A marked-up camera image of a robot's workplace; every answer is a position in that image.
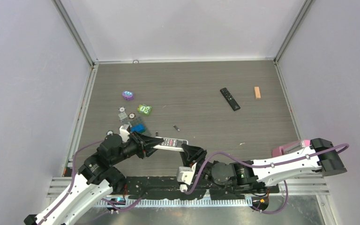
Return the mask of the white remote control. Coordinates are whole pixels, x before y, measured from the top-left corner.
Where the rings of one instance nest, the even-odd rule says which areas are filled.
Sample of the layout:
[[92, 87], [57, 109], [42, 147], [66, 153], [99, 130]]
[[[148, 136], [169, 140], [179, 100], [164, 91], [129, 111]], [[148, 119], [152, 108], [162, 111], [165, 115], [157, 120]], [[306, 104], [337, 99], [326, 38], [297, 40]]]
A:
[[182, 144], [188, 145], [188, 140], [168, 138], [168, 137], [160, 137], [160, 138], [162, 138], [164, 141], [154, 146], [153, 147], [154, 149], [183, 152], [184, 150], [182, 148]]

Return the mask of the black remote control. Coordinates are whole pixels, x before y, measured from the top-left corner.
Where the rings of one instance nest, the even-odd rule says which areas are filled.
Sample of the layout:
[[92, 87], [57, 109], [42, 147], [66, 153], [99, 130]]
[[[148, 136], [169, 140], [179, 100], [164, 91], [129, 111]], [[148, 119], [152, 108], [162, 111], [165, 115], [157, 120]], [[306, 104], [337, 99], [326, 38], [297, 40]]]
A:
[[232, 94], [228, 91], [227, 88], [220, 89], [220, 93], [223, 95], [229, 106], [232, 108], [233, 111], [237, 111], [240, 109], [239, 104], [233, 98]]

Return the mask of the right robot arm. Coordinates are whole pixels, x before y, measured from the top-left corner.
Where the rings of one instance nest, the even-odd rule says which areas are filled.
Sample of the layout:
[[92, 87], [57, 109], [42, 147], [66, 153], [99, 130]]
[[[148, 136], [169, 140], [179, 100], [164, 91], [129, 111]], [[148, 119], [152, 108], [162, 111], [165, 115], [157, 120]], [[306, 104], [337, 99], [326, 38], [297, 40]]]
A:
[[262, 192], [266, 187], [299, 175], [320, 173], [333, 176], [347, 171], [339, 154], [348, 149], [349, 144], [335, 146], [328, 140], [316, 138], [295, 142], [295, 145], [300, 149], [291, 153], [241, 161], [222, 151], [207, 156], [206, 150], [184, 144], [181, 152], [183, 166], [179, 167], [177, 174], [180, 191], [190, 194], [198, 181], [206, 178], [221, 188], [231, 186]]

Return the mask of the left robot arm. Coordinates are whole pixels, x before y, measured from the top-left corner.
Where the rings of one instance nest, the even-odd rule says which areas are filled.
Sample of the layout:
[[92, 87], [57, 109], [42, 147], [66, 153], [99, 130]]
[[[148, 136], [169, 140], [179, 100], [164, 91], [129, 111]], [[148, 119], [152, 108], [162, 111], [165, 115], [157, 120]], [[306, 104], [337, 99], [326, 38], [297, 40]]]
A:
[[116, 164], [136, 155], [147, 158], [163, 138], [130, 133], [123, 141], [119, 134], [109, 134], [96, 153], [89, 156], [78, 171], [73, 171], [71, 183], [54, 202], [39, 214], [24, 219], [26, 225], [73, 225], [92, 206], [107, 195], [120, 194], [127, 183]]

